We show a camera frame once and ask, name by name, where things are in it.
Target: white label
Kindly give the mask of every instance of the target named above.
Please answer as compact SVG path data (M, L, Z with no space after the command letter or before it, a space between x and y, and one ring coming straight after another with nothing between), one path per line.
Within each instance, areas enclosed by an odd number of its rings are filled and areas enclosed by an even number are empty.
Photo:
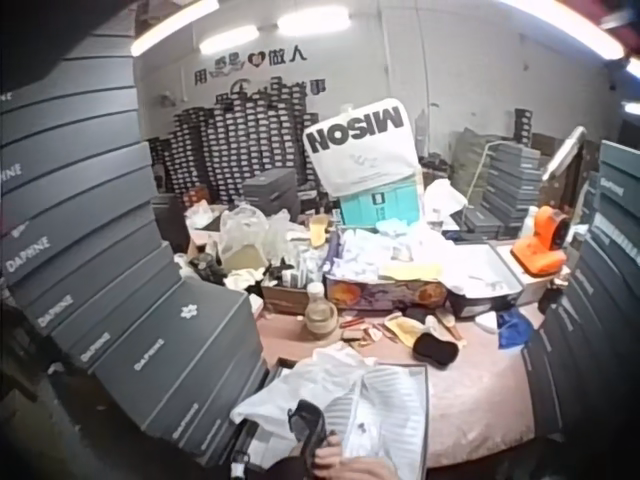
M66 295L62 300L56 303L47 313L38 319L38 325L42 328L46 327L51 320L56 318L60 312L73 303L71 295Z
M5 168L0 171L0 182L6 182L10 178L19 177L22 175L22 166L19 163Z
M198 410L198 404L194 403L193 406L191 407L191 410L189 410L187 415L182 419L182 422L180 422L180 426L176 429L175 432L173 432L173 435L171 435L171 438L173 438L174 440L178 439L178 437L182 434L182 431L187 426L187 423L189 423L189 420L191 420L191 417L193 417L193 415L196 413L197 410Z
M624 195L624 188L622 188L620 185L613 183L611 180L607 180L606 178L600 178L600 185L602 185L605 188L608 188L619 197L622 197Z
M587 292L589 293L589 295L593 295L593 287L591 286L591 284L587 281L586 278L584 278L584 274L580 271L580 269L576 270L576 278L578 280L580 280L580 283L584 286L584 288L587 289Z
M142 370L142 367L144 367L147 362L149 361L149 359L151 357L153 357L156 352L158 350L160 350L160 347L164 345L164 340L162 340L161 338L158 339L158 341L153 345L153 347L151 347L149 349L149 351L147 353L144 354L144 356L140 359L140 361L138 363L136 363L133 368L139 372L140 370Z
M558 312L560 312L560 316L564 320L564 323L567 326L567 330L569 330L570 332L573 332L573 325L571 325L571 321L569 320L569 317L567 316L567 312L564 311L564 308L559 308Z
M539 332L540 332L540 336L542 337L542 341L544 342L544 346L547 349L547 352L551 352L552 348L551 348L551 344L549 343L549 339L547 338L547 334L544 333L543 329L540 329Z
M16 258L13 260L8 260L5 265L9 272L15 272L18 268L25 264L27 260L35 257L39 253L43 252L51 245L49 244L49 239L47 237L42 237L33 245L28 246L26 249L21 251Z
M16 228L11 230L11 236L13 238L20 237L20 235L22 235L22 232L24 232L24 230L27 228L27 225L29 225L29 222L24 222L22 225L18 225Z
M104 332L104 334L102 334L98 341L89 347L89 350L80 355L80 360L82 360L84 363L87 363L89 359L93 357L93 355L110 339L111 335L109 335L108 332Z

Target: stack of shoe boxes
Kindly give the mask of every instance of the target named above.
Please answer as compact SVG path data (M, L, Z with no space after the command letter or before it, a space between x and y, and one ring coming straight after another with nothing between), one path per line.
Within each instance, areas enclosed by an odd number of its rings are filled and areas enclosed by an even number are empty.
M145 432L218 463L230 411L266 373L262 347L247 295L182 280L160 238L130 42L112 32L2 102L3 276L59 347L51 361L94 373ZM189 136L176 142L188 160Z
M499 145L491 159L482 207L503 225L501 238L515 238L529 212L538 205L542 183L540 152L515 145Z
M597 178L565 295L523 350L541 435L588 426L606 438L640 373L640 152L603 142Z

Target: tissue box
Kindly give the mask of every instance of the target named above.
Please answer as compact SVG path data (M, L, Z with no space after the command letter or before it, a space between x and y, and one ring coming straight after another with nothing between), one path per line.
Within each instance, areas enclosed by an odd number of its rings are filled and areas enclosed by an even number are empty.
M339 233L331 243L338 244ZM329 249L325 263L332 264L339 249ZM350 310L396 310L411 305L438 308L444 305L447 289L440 282L423 280L352 282L325 275L327 298L336 307Z

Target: teal box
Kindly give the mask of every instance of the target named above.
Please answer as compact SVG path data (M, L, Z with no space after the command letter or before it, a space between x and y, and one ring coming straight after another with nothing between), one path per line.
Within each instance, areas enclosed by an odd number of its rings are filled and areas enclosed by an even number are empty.
M420 220L422 177L412 175L381 187L340 197L342 220L347 227L375 227L381 220L397 218L412 224Z

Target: black sponge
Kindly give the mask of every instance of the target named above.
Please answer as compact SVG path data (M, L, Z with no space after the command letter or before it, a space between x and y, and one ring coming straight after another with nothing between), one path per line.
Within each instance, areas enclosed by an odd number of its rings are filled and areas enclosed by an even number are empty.
M455 362L460 353L456 343L440 340L430 333L423 333L413 344L413 355L421 362L446 368Z

